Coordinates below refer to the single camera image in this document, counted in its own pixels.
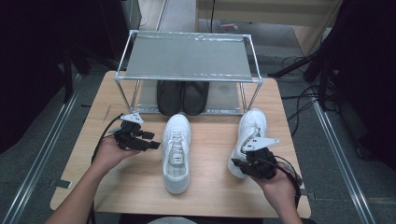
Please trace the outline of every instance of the white sneaker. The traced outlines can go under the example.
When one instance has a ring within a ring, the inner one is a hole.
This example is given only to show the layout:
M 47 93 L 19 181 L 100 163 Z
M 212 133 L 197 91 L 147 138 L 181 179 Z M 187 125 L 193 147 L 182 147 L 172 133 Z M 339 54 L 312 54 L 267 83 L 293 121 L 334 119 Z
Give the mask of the white sneaker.
M 184 192 L 190 184 L 191 127 L 181 114 L 172 116 L 163 131 L 163 181 L 171 193 Z
M 266 134 L 267 120 L 264 113 L 262 113 L 260 109 L 251 109 L 245 113 L 239 121 L 238 141 L 228 160 L 228 169 L 233 175 L 239 178 L 247 177 L 247 175 L 242 173 L 239 167 L 233 164 L 231 159 L 246 161 L 246 151 L 257 150 L 279 142 L 277 139 L 266 138 Z M 254 144 L 251 144 L 253 139 L 254 142 L 260 142 L 260 145 L 256 147 Z

